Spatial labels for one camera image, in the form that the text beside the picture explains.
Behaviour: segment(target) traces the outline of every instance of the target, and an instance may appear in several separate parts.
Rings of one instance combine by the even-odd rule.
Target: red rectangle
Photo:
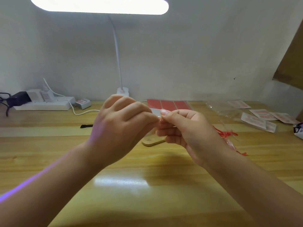
[[[185,101],[175,101],[175,105],[178,109],[187,109],[190,110],[190,107]]]
[[[160,100],[148,99],[147,104],[149,105],[149,108],[162,109]]]
[[[169,111],[177,110],[173,101],[161,100],[161,103],[162,103],[163,109],[165,109],[165,110],[169,110]]]

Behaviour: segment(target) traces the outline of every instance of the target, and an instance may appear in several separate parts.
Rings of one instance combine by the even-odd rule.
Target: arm
[[[111,96],[87,142],[0,197],[0,225],[48,226],[89,180],[130,152],[158,121],[144,104]]]
[[[303,195],[231,150],[202,114],[161,113],[157,134],[182,145],[260,226],[303,226]]]

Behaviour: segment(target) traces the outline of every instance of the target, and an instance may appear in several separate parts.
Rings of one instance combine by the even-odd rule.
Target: power strip
[[[74,97],[55,97],[55,102],[28,102],[21,106],[15,106],[16,110],[28,110],[28,111],[68,111],[71,104],[76,102]]]

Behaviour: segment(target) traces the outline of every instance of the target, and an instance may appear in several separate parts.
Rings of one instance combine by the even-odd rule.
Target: wooden table
[[[253,109],[268,108],[247,102]],[[99,109],[94,102],[91,109]],[[218,129],[220,117],[203,102],[191,102]],[[85,141],[96,113],[15,111],[0,107],[0,194],[35,175]],[[276,133],[225,119],[237,132],[231,141],[264,169],[303,192],[303,140],[281,122]],[[174,144],[139,143],[126,157],[91,180],[50,226],[254,226],[250,216]]]

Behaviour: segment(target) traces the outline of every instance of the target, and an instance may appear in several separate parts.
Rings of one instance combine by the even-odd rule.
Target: lamp base
[[[128,88],[123,87],[123,90],[119,87],[117,89],[117,95],[129,96]]]

